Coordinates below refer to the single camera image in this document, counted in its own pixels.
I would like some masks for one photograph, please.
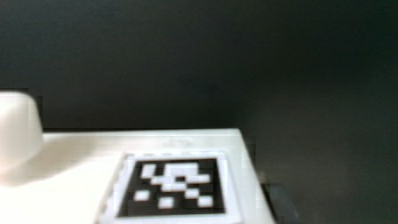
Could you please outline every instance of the black and white square pattern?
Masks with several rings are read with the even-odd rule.
[[[100,224],[130,223],[242,223],[224,153],[128,155]]]
[[[137,161],[119,217],[226,213],[217,159]]]

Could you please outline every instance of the white surface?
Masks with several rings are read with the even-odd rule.
[[[157,165],[155,164],[146,164],[144,168],[143,168],[143,174],[141,177],[144,179],[153,178],[155,175],[155,169],[157,169]]]
[[[0,92],[0,173],[27,161],[41,147],[34,100],[18,92]]]
[[[214,206],[214,197],[212,196],[201,196],[198,199],[199,207],[212,207]]]
[[[135,192],[135,196],[134,196],[134,200],[135,201],[148,201],[150,199],[150,191],[148,190],[141,190]]]
[[[187,199],[194,199],[199,197],[199,189],[198,188],[191,188],[185,191],[185,198]]]
[[[159,201],[159,208],[160,209],[171,209],[175,205],[175,199],[173,197],[162,197]]]
[[[223,150],[233,164],[244,223],[274,224],[235,129],[45,134],[40,154],[0,177],[0,223],[96,223],[105,204],[116,206],[109,194],[125,154],[196,155],[214,149]]]

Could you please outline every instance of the white object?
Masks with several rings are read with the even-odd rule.
[[[16,167],[43,147],[43,131],[32,98],[0,92],[0,173]]]
[[[13,171],[0,175],[0,223],[114,224],[121,188],[135,163],[127,155],[148,160],[178,155],[217,157],[223,191],[233,195],[226,204],[235,216],[231,219],[192,216],[192,221],[203,217],[201,222],[171,216],[157,223],[276,224],[237,129],[45,133],[41,141],[32,99],[20,93],[0,95],[0,171]],[[155,168],[150,166],[143,171],[143,179],[157,178]],[[185,197],[198,200],[199,206],[214,206],[214,197],[205,197],[196,188],[175,190],[185,190]],[[151,200],[151,192],[141,191],[135,197]],[[164,199],[164,210],[173,206],[175,200]]]

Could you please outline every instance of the black wall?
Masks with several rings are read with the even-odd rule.
[[[308,223],[397,223],[397,26],[397,1],[4,0],[0,88],[47,130],[239,127]]]

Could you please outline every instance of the dark background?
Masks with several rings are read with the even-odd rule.
[[[0,87],[52,130],[239,127],[310,224],[398,223],[398,1],[4,0]]]

